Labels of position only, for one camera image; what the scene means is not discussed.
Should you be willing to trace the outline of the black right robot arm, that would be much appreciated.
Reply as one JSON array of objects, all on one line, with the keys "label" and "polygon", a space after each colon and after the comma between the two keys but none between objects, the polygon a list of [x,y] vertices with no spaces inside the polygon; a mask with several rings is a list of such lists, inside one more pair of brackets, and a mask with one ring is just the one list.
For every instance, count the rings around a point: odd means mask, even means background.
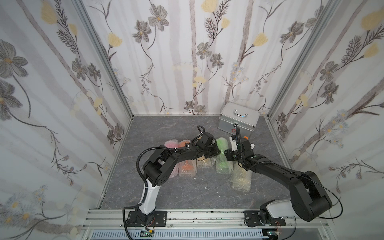
[{"label": "black right robot arm", "polygon": [[271,200],[260,206],[261,223],[268,225],[281,217],[296,217],[310,222],[332,208],[333,203],[315,173],[292,170],[255,154],[247,139],[233,135],[230,143],[231,146],[224,151],[228,161],[237,162],[245,171],[264,175],[290,192],[286,200]]}]

